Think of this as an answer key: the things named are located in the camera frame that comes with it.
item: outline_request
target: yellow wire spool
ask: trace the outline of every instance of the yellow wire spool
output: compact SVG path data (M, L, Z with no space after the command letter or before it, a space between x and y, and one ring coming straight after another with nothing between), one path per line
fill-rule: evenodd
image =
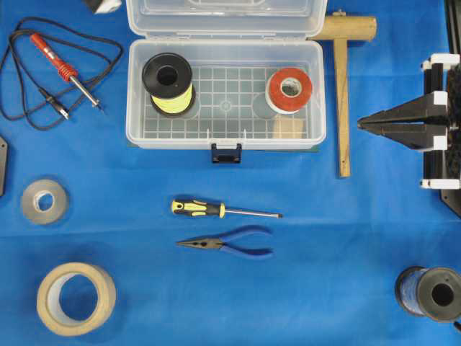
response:
M152 106L167 117L179 117L194 104L192 68L175 53L160 53L143 68L143 83Z
M177 114L185 111L190 105L190 102L192 101L192 89L192 84L190 84L185 93L174 99L159 99L158 97L151 97L157 107L165 113Z

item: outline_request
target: soldering iron cord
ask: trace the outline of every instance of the soldering iron cord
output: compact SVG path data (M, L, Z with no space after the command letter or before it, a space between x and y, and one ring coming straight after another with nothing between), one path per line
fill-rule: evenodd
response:
M72 42L69 42L69 41L59 39L57 37L47 35L47 34L45 34L43 32L38 32L37 30L25 29L25 28L22 29L22 25L25 22L42 22L42 23L46 23L46 24L49 24L49 25L54 25L56 27L61 28L62 30L68 31L68 32L70 32L72 34L75 34L75 35L77 35L79 37L82 37L84 39L97 41L97 42L101 42L101 43L106 43L106 44L109 44L109 45L113 45L113 46L118 48L118 53L115 56L115 58L113 60L111 60L110 58L106 57L104 54L102 54L100 52L97 52L95 50L92 50L90 48L82 47L82 46L77 45L75 43L72 43ZM104 61L107 62L107 67L106 67L105 70L103 70L103 72L101 72L100 74L98 74L97 76L95 76L93 78L90 78L90 79L84 81L84 84L86 85L86 87L88 89L93 89L105 76L107 76L107 74L110 73L110 71L114 68L115 64L122 57L123 47L121 46L121 44L115 42L114 40L110 40L110 39L103 38L103 37L87 35L87 34L84 34L82 32L75 31L75 30L71 29L70 27L67 27L67 26L65 26L65 25L63 25L61 23L55 22L55 21L50 20L50 19L40 18L40 17L25 17L25 18L23 18L23 19L21 19L19 21L19 23L17 24L15 30L11 33L11 35L8 38L8 46L6 47L5 53L3 54L3 57L2 57L2 59L0 61L0 74L2 72L2 69L3 69L4 65L5 65L6 59L8 58L9 54L11 53L13 61L14 61L14 66L16 68L18 80L19 80L19 87L20 87L20 90L21 90L21 102L22 102L23 113L19 114L19 115L12 115L12 116L7 115L5 113L3 107L2 107L1 98L0 98L0 113L1 113L1 115L3 115L3 117L5 117L7 120L10 120L10 121L20 120L22 118L25 118L27 120L27 122L33 128L35 128L37 130L43 130L44 131L44 130L50 130L51 128L54 128L55 126L59 125L60 123L62 123L64 121L64 118L59 117L58 119L54 120L52 123L50 123L48 125L45 125L45 126L38 125L37 123L35 123L33 121L33 119L31 118L31 114L36 112L37 110L43 108L44 106L46 106L48 101L45 100L44 102L42 102L42 103L40 103L40 104L38 104L38 105L36 105L34 107L31 107L29 109L27 108L26 92L25 92L25 87L24 87L24 79L23 79L23 75L22 75L21 70L24 71L24 73L27 75L27 77L30 79L30 81L37 87L37 89L41 93L43 93L43 91L45 91L45 88L40 86L39 83L37 82L37 80L25 68L24 64L21 62L21 59L19 57L18 52L16 51L16 48L14 47L15 41L19 37L25 36L25 35L30 36L30 35L35 34L35 33L40 34L40 36L42 36L43 38L45 38L45 39L47 39L49 41L60 43L61 45L67 45L68 47L72 47L72 48L75 48L77 50L81 50L81 51L84 51L86 53L92 54L94 56L98 56L98 57L100 57L101 59L103 59ZM45 93L49 94L52 98L57 99L57 98L63 96L64 94L67 94L68 92L71 92L74 89L76 89L75 86L70 86L69 88L63 89L60 92L57 92L55 94L50 94L47 91L45 91ZM79 106L81 104L81 102L84 100L84 98L85 98L85 96L81 95L68 108L68 111L70 112L70 111L74 110L75 108L77 108L77 106Z

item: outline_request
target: wooden mallet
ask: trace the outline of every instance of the wooden mallet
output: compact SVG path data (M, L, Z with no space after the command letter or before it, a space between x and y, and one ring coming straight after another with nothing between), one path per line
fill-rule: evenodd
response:
M347 41L371 41L377 32L375 17L346 16L339 11L326 16L321 33L311 40L332 40L338 108L339 176L351 176L349 153L349 91L347 81Z

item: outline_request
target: plastic storage box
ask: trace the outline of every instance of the plastic storage box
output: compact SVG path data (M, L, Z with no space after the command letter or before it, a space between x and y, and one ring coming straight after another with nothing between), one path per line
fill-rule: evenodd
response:
M326 0L127 0L131 29L144 39L130 47L127 138L141 148L305 150L326 137L321 46L307 37L323 26ZM158 53L192 66L196 102L183 117L157 113L141 72ZM278 115L265 101L269 77L304 70L309 103Z

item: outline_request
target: black wire spool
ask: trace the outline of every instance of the black wire spool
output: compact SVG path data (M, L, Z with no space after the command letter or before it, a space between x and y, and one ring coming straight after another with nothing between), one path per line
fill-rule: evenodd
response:
M178 54L160 53L149 59L143 68L143 84L152 106L166 117L181 117L194 105L192 68Z
M461 317L461 276L449 268L410 267L395 282L395 298L409 314L437 322Z

